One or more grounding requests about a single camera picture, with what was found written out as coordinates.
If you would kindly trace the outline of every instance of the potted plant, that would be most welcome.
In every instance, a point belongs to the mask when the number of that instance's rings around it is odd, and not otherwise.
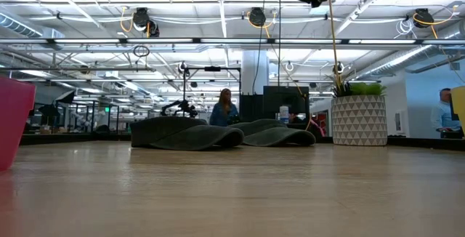
[[[337,145],[387,144],[384,90],[379,83],[351,84],[340,75],[331,77],[333,142]]]

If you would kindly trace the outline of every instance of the woman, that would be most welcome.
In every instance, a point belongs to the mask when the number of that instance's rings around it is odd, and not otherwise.
[[[213,112],[210,116],[210,125],[227,126],[230,118],[238,114],[238,109],[231,103],[231,91],[223,89],[219,94],[218,103],[213,107]]]

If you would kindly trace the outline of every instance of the ceiling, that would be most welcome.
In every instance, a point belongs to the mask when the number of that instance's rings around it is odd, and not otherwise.
[[[70,4],[77,3],[78,8]],[[123,38],[124,34],[129,38],[144,37],[144,34],[132,28],[128,33],[121,29],[121,17],[129,19],[130,14],[138,7],[147,7],[150,16],[160,29],[162,38],[186,38],[186,37],[260,37],[260,28],[252,27],[247,18],[242,15],[252,7],[264,7],[264,13],[271,23],[268,28],[272,38],[329,38],[331,37],[331,21],[325,20],[328,14],[328,3],[321,7],[312,9],[310,5],[294,0],[281,0],[281,20],[279,22],[279,0],[223,0],[222,6],[219,0],[0,0],[0,8],[11,14],[17,15],[27,22],[31,27],[48,27],[63,33],[66,38]],[[336,29],[341,27],[342,21],[351,12],[361,7],[365,0],[333,0],[334,22]],[[448,27],[461,19],[465,13],[465,5],[461,0],[374,0],[355,19],[344,25],[337,38],[350,39],[405,39],[405,38],[433,38],[429,28],[414,28],[412,33],[400,35],[397,30],[400,21],[406,15],[412,15],[417,8],[427,8],[434,15],[435,20],[445,20],[450,17],[452,4],[457,4],[455,12],[459,12],[451,20],[438,25],[436,29]],[[99,21],[97,26],[92,20]],[[125,28],[129,28],[130,21],[122,22]],[[2,38],[21,38],[17,33],[8,29],[0,28]],[[267,38],[262,31],[262,38]],[[169,48],[171,45],[157,47]],[[242,60],[243,47],[228,47],[226,57],[224,48],[210,48],[202,52],[160,52],[159,57],[150,55],[146,58],[148,65],[153,65],[159,73],[170,75],[177,72],[179,62],[185,61],[188,65],[225,65],[226,60],[230,66],[239,66]],[[395,52],[396,49],[341,49],[338,50],[338,60],[351,68],[361,71],[366,66]],[[268,57],[271,63],[276,63],[278,58],[272,49],[268,49]],[[286,47],[281,50],[282,60],[292,62],[296,67],[291,72],[294,78],[322,78],[331,73],[333,64],[333,51],[329,47],[314,50],[298,47],[292,49]],[[59,60],[68,56],[69,53],[57,53]],[[33,53],[31,56],[40,60],[51,61],[52,53]],[[137,58],[129,53],[131,62]],[[171,68],[162,66],[161,59],[165,60]],[[106,53],[79,53],[74,54],[72,59],[64,60],[62,66],[73,67],[87,64],[107,67],[129,67],[129,61],[122,56],[121,52]],[[128,79],[144,79],[153,77],[154,73],[129,72],[120,73],[120,77]],[[198,78],[228,78],[229,74],[221,73],[198,73]],[[148,89],[154,84],[139,84]],[[211,89],[207,84],[200,88]]]

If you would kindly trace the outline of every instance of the white ceiling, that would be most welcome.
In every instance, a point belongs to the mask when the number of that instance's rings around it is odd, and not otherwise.
[[[102,23],[106,31],[98,28],[91,22],[77,22],[75,20],[63,21],[58,19],[51,20],[37,20],[38,18],[55,16],[58,12],[63,17],[75,17],[79,19],[85,18],[76,8],[69,5],[67,0],[0,0],[1,7],[7,9],[9,12],[19,15],[21,17],[31,20],[32,25],[45,26],[55,28],[64,33],[68,38],[83,38],[83,37],[121,37],[118,32],[122,32],[120,23],[118,21],[122,13],[122,7],[128,6],[129,10],[126,11],[129,16],[137,7],[148,7],[151,16],[156,17],[175,17],[175,18],[215,18],[220,19],[220,6],[218,0],[73,0],[74,2],[81,3],[80,7],[96,20],[103,18],[114,18],[114,23]],[[263,0],[224,0],[225,1],[225,17],[228,20],[226,23],[227,37],[259,37],[260,29],[253,28],[249,25],[247,20],[237,19],[240,18],[241,13],[247,13],[252,7],[261,7]],[[372,19],[372,20],[385,20],[392,18],[405,17],[406,14],[412,15],[416,8],[428,8],[437,20],[446,19],[450,16],[450,12],[445,9],[447,5],[453,1],[461,0],[376,0],[372,5],[367,8],[358,18]],[[135,4],[136,2],[145,2],[143,5]],[[360,0],[335,0],[334,17],[344,19],[350,12],[357,8]],[[272,11],[278,9],[276,3],[265,4],[265,14],[268,18],[272,19]],[[328,3],[323,3],[321,7],[311,9],[305,3],[299,3],[294,0],[283,0],[282,18],[285,19],[309,19],[313,17],[324,16],[328,11]],[[461,19],[462,13],[465,13],[465,5],[461,5],[457,12],[461,12],[458,16],[454,17],[450,22],[437,26],[437,30],[449,26],[451,23],[457,22]],[[222,24],[209,23],[203,25],[193,24],[174,24],[166,22],[157,22],[161,37],[223,37]],[[360,38],[360,39],[392,39],[398,35],[396,31],[397,22],[393,23],[351,23],[348,25],[337,37],[338,38]],[[124,25],[129,27],[129,21],[125,21]],[[329,20],[319,20],[308,23],[283,23],[281,28],[281,37],[283,38],[326,38],[330,34],[331,24]],[[279,24],[274,24],[269,27],[271,37],[279,37]],[[419,38],[431,38],[430,29],[414,29]],[[129,37],[141,37],[141,33],[132,30],[127,33]],[[7,29],[0,28],[0,36],[3,38],[20,37]],[[311,49],[283,49],[282,55],[284,61],[291,61],[293,63],[302,63]],[[376,62],[380,58],[394,52],[394,50],[339,50],[338,58],[345,65],[353,65],[354,68],[361,70],[370,63]],[[175,69],[175,63],[185,61],[196,65],[223,65],[225,64],[225,53],[223,49],[208,49],[200,53],[172,53],[164,52],[160,55]],[[274,52],[268,52],[272,63],[277,60]],[[33,54],[43,60],[51,60],[49,55]],[[112,53],[83,53],[76,55],[74,58],[82,62],[93,64],[95,61],[109,60],[115,57]],[[235,61],[241,61],[241,49],[231,48],[229,50],[229,60],[233,64]],[[322,49],[313,53],[310,60],[307,62],[308,67],[296,67],[294,71],[295,77],[316,77],[324,76],[331,73],[331,67],[324,67],[322,62],[333,62],[333,52],[329,49]],[[107,61],[106,65],[122,65],[128,63],[124,57],[115,57]],[[154,57],[149,56],[147,63],[150,65],[160,65],[160,61]],[[157,67],[162,73],[166,73],[163,67]],[[226,73],[216,73],[217,78],[224,78]]]

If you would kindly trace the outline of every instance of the white column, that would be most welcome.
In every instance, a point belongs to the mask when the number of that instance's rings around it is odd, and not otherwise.
[[[252,95],[255,91],[258,95],[263,95],[263,86],[269,85],[269,64],[270,60],[267,51],[246,50],[242,51],[242,93]]]

